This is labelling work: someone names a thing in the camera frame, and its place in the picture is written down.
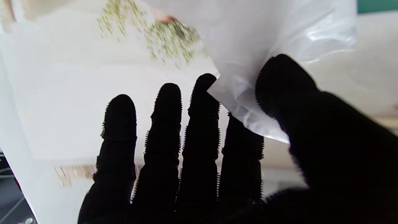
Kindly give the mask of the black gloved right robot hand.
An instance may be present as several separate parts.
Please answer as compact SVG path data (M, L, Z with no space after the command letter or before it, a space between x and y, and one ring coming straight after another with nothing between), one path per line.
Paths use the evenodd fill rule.
M318 89L284 54L264 65L255 96L287 133L289 154L307 186L263 199L264 138L232 115L218 175L220 104L207 92L215 80L201 75L193 88L181 172L178 85L166 83L158 92L138 177L135 105L128 95L109 102L97 171L79 224L397 223L397 136Z

